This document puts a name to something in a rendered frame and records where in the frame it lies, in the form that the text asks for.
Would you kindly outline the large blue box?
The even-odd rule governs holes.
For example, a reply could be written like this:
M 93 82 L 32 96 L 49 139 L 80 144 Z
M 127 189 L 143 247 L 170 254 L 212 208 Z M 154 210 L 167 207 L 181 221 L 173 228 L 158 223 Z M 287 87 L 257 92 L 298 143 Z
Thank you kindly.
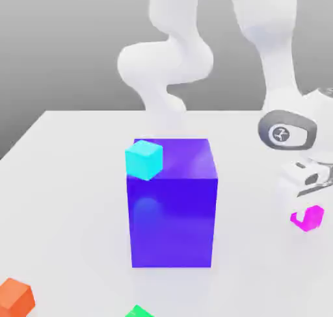
M 218 174 L 209 141 L 160 138 L 163 169 L 126 177 L 134 268 L 211 266 Z

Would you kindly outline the small magenta cube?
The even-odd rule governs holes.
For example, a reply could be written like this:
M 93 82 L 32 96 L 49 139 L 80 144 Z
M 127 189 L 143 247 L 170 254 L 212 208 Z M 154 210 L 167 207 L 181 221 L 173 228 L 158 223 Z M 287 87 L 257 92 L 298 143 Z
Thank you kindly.
M 304 232 L 311 231 L 321 225 L 325 210 L 318 205 L 314 205 L 306 209 L 302 221 L 297 219 L 297 213 L 293 213 L 290 221 Z

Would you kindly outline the small orange cube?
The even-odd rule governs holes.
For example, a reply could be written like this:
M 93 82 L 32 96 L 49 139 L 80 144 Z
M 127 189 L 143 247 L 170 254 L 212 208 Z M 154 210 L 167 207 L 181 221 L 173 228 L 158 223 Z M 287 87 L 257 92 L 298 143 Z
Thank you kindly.
M 29 285 L 8 278 L 0 285 L 0 317 L 27 317 L 35 300 Z

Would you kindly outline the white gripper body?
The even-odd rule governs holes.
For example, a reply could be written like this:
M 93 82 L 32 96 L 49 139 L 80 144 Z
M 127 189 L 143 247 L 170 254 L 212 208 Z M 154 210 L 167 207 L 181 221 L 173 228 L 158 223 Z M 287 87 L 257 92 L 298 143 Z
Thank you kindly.
M 277 203 L 284 214 L 304 212 L 314 205 L 325 207 L 333 200 L 333 180 L 320 177 L 281 177 L 277 182 Z

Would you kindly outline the small green cube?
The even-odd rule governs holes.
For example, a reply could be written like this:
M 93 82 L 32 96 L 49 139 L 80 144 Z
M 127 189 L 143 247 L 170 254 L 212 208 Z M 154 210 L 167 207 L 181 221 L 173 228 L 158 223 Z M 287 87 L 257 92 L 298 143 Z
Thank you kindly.
M 135 305 L 125 317 L 154 317 L 154 315 L 144 310 L 141 306 Z

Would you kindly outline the small cyan cube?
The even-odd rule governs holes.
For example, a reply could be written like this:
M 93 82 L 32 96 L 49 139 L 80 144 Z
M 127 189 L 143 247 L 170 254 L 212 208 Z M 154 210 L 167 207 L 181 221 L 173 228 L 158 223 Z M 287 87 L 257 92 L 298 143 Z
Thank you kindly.
M 149 181 L 163 169 L 163 146 L 139 140 L 125 150 L 126 173 Z

